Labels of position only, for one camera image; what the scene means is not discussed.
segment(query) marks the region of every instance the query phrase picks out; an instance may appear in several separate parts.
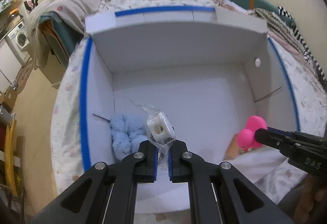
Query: cardboard box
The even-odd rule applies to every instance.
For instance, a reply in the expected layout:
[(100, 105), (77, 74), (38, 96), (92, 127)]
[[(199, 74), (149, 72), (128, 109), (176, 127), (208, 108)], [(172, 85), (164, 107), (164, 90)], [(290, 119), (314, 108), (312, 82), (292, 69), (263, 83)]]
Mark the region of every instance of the cardboard box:
[(12, 87), (7, 87), (5, 92), (0, 96), (0, 104), (8, 111), (11, 112), (14, 108), (17, 98), (17, 93)]

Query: transparent plastic packaging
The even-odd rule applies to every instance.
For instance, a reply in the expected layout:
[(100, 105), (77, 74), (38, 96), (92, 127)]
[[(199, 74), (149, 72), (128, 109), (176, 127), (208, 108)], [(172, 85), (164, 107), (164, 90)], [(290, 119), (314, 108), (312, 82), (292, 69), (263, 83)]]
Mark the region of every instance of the transparent plastic packaging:
[(151, 144), (156, 146), (160, 151), (158, 165), (162, 165), (163, 163), (168, 164), (168, 151), (176, 139), (175, 131), (171, 126), (168, 117), (163, 111), (156, 109), (151, 105), (139, 104), (134, 101), (131, 102), (148, 115), (147, 136)]

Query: blue fluffy toy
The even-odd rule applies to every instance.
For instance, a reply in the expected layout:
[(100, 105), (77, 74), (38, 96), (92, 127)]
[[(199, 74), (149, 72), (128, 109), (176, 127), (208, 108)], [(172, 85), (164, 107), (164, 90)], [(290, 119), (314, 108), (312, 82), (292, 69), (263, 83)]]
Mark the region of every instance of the blue fluffy toy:
[(112, 147), (117, 159), (137, 152), (141, 142), (148, 140), (142, 121), (134, 116), (119, 114), (110, 121)]

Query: pink rubber toy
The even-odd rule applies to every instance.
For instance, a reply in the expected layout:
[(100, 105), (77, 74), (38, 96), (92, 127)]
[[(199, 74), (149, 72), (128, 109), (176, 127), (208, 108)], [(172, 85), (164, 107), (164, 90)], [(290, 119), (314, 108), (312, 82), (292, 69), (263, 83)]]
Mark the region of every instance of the pink rubber toy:
[(268, 128), (265, 120), (259, 116), (251, 116), (245, 125), (245, 129), (241, 130), (238, 133), (238, 137), (237, 137), (238, 146), (243, 147), (245, 149), (248, 149), (250, 147), (252, 148), (261, 147), (262, 144), (258, 143), (254, 139), (255, 131), (260, 128), (264, 128), (264, 129)]

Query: white cabinet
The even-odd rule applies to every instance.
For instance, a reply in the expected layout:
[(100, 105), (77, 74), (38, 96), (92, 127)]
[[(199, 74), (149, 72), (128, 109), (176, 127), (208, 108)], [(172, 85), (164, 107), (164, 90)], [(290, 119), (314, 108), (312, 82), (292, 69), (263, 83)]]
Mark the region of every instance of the white cabinet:
[[(17, 60), (11, 49), (9, 48), (7, 42), (2, 40), (0, 42), (0, 70), (9, 79), (9, 81), (15, 80), (20, 68), (20, 62)], [(0, 72), (0, 90), (3, 90), (9, 86), (9, 82), (3, 77)]]

